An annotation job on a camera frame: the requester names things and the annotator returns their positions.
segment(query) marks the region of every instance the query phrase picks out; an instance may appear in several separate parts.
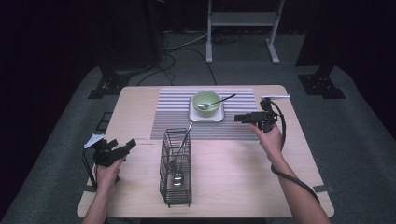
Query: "person's hand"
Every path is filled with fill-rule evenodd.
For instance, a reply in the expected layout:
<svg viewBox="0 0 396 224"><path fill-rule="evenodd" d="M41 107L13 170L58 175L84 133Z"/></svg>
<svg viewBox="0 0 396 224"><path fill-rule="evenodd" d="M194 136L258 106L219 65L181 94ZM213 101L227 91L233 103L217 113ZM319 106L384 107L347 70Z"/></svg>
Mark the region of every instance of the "person's hand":
<svg viewBox="0 0 396 224"><path fill-rule="evenodd" d="M120 165L125 161L125 158L115 161L111 166L97 166L96 182L97 193L105 194L108 198L112 197L116 192L116 178L120 172Z"/></svg>
<svg viewBox="0 0 396 224"><path fill-rule="evenodd" d="M253 131L260 140L260 145L267 153L267 158L271 163L282 159L282 133L277 128L276 123L273 124L272 130L269 133L263 133L258 127L249 124L249 129Z"/></svg>

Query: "striped placemat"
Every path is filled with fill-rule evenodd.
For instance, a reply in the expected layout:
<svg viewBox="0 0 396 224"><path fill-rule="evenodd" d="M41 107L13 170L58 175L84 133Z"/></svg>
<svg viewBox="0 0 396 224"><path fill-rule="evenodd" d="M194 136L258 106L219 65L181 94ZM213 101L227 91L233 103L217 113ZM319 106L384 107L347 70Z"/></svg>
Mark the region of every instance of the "striped placemat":
<svg viewBox="0 0 396 224"><path fill-rule="evenodd" d="M166 129L188 128L190 125L190 98L198 91L208 88L161 88L158 99L151 139L163 139ZM253 89L214 87L221 98L232 94L235 97L224 101L224 120L219 122L194 122L192 140L255 140L246 124L233 121L234 115L257 111Z"/></svg>

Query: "gray carpet floor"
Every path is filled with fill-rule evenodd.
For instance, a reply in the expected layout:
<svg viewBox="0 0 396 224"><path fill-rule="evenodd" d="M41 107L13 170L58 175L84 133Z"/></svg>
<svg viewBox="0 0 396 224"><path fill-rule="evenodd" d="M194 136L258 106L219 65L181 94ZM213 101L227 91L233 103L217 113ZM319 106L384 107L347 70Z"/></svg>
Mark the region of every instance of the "gray carpet floor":
<svg viewBox="0 0 396 224"><path fill-rule="evenodd" d="M333 223L396 223L396 143L359 94L351 77L339 68L331 73L334 85L346 99L308 96L299 74L313 74L315 66L295 67L304 35L278 35L276 50L281 64L273 65L265 47L267 35L235 36L239 41L215 45L210 68L218 85L282 85L291 96L318 169L330 194ZM166 46L195 38L168 34ZM152 72L131 77L130 85L214 85L202 56L205 44L197 43L169 54L175 64L167 74ZM161 68L172 63L163 56ZM105 112L113 111L118 96L88 99L102 74L91 70L81 82L49 137L20 193L2 223L79 223L80 186L88 177L81 161L83 145L95 132ZM292 218L270 218L271 223L294 223ZM110 218L110 223L139 220Z"/></svg>

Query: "dark background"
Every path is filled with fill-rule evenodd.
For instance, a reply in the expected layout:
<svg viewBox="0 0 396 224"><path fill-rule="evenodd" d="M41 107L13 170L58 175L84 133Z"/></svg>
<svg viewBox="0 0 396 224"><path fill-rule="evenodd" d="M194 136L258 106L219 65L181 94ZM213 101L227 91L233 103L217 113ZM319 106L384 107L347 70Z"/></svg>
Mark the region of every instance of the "dark background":
<svg viewBox="0 0 396 224"><path fill-rule="evenodd" d="M272 0L238 1L238 5L234 1L214 2L214 9L223 11L276 7ZM85 3L92 11L92 6L100 6L95 1ZM206 28L206 0L169 0L165 4L156 2L155 6L164 30ZM385 0L286 1L278 30L289 34L307 32L297 65L331 61L340 66L353 77L393 136L396 124L391 115L395 110L390 97L396 74L396 26L392 25L395 8L394 3ZM109 44L117 43L112 42L114 30L103 30L106 20L92 23L91 16L84 2L77 0L0 0L1 217L78 84L98 65L97 50L106 48L100 47L97 28L102 29L101 35ZM136 36L134 32L126 34Z"/></svg>

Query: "forearm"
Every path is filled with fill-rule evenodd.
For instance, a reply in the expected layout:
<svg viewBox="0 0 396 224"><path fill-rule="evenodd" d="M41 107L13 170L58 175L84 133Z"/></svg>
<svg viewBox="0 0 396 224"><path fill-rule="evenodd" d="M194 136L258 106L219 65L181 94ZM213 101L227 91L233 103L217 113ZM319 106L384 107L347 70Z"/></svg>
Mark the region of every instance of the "forearm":
<svg viewBox="0 0 396 224"><path fill-rule="evenodd" d="M87 211L87 215L82 220L82 223L105 223L109 204L110 198L107 195L96 193L91 206Z"/></svg>
<svg viewBox="0 0 396 224"><path fill-rule="evenodd" d="M281 173L297 178L283 157L273 160L274 167ZM316 199L296 183L279 176L290 211L297 223L331 223Z"/></svg>

